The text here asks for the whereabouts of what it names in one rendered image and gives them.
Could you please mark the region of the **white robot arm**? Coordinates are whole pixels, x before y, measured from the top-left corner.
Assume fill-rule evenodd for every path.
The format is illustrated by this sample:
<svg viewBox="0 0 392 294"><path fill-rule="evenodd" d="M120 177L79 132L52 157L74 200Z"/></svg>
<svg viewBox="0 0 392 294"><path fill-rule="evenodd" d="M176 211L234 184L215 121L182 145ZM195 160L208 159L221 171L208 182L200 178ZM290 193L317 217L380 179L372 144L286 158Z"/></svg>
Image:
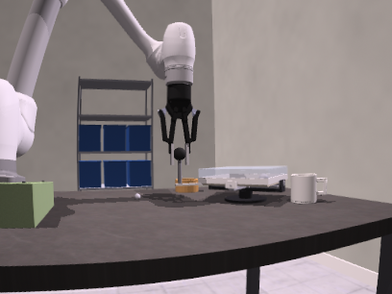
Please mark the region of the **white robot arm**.
<svg viewBox="0 0 392 294"><path fill-rule="evenodd" d="M33 1L7 80L0 79L0 183L25 182L25 177L16 173L16 158L27 153L34 142L37 105L32 97L59 9L67 1ZM193 85L195 39L189 25L170 24L163 41L155 41L143 31L123 0L101 1L145 54L155 75L165 80L166 86Z"/></svg>

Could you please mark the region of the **white mug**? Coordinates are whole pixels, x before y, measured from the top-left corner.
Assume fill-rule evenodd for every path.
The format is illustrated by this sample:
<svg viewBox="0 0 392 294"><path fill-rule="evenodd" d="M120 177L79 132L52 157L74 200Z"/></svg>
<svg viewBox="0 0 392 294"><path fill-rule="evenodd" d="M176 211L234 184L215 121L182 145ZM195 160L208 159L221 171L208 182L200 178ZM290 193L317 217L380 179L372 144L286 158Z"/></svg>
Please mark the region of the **white mug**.
<svg viewBox="0 0 392 294"><path fill-rule="evenodd" d="M323 182L323 191L316 191L317 182ZM327 178L317 178L316 174L291 175L292 203L313 204L316 202L316 195L327 195Z"/></svg>

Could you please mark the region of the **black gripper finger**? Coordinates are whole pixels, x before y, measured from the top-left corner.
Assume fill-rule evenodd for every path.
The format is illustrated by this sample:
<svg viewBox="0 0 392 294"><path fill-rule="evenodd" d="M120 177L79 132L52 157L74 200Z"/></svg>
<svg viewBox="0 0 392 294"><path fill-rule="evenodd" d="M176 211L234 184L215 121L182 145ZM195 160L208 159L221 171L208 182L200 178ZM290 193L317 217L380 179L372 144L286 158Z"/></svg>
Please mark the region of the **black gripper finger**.
<svg viewBox="0 0 392 294"><path fill-rule="evenodd" d="M168 143L169 154L170 154L170 165L174 165L174 143L173 143L173 141L174 141L178 108L177 107L174 108L173 118L171 117L169 138L167 138L167 131L166 131L166 122L165 122L166 111L167 111L167 109L164 108L162 110L159 110L158 114L159 114L159 117L161 117L160 124L161 124L162 140Z"/></svg>
<svg viewBox="0 0 392 294"><path fill-rule="evenodd" d="M185 160L185 165L189 165L190 143L196 141L198 117L200 111L192 109L193 118L192 118L192 128L191 128L191 138L190 138L188 123L187 123L186 107L183 107L182 110L183 110L183 117L184 117L184 119L182 119L183 128L184 128L184 140L185 140L184 149L186 152L184 160Z"/></svg>

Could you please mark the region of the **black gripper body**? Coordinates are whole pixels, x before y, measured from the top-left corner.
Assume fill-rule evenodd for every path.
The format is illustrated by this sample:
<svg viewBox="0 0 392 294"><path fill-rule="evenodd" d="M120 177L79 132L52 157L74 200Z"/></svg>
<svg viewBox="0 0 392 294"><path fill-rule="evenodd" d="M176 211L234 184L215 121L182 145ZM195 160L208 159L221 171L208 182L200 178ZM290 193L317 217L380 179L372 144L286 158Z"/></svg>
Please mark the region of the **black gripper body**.
<svg viewBox="0 0 392 294"><path fill-rule="evenodd" d="M191 113L193 109L191 105L191 85L171 84L167 86L166 109L172 118L175 107L178 108L177 119L184 119L182 110L183 107L186 107L187 116Z"/></svg>

